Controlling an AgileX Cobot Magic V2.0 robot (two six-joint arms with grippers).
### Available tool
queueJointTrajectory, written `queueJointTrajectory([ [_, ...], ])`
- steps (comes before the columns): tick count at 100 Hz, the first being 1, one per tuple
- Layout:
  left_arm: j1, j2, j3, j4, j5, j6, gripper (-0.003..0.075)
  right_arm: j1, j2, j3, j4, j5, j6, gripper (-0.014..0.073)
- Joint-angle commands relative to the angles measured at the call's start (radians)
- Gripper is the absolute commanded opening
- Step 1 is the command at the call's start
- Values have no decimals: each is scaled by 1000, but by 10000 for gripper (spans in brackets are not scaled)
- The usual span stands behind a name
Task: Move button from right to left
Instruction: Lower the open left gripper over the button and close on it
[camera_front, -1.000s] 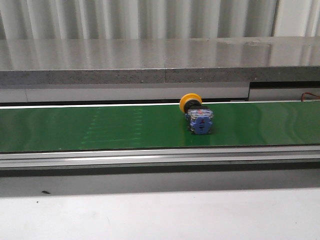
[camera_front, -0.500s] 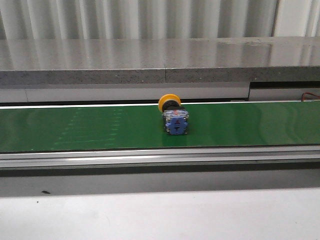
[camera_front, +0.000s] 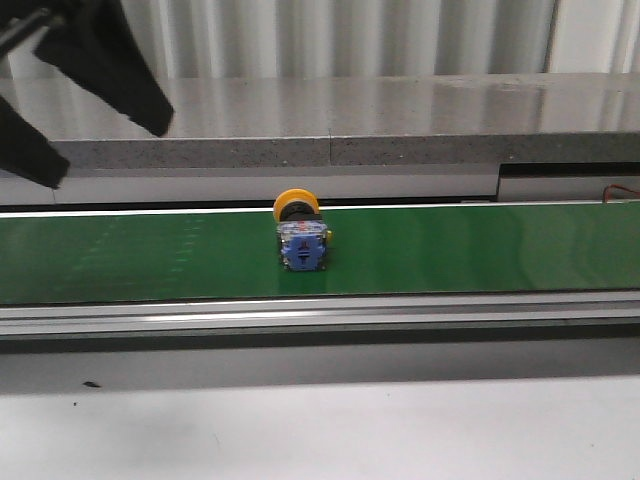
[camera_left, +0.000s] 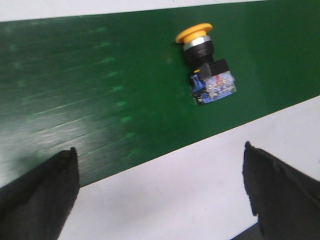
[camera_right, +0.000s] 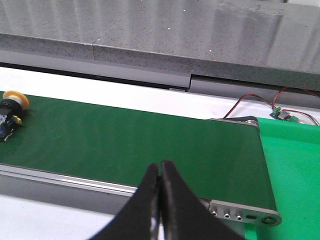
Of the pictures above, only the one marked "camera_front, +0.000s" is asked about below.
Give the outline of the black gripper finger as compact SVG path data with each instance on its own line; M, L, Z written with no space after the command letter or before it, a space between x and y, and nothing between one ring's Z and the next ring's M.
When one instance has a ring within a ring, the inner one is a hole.
M1 169L58 189L70 163L1 98Z
M174 109L143 58L122 3L56 1L52 10L58 19L36 57L151 134L166 134Z

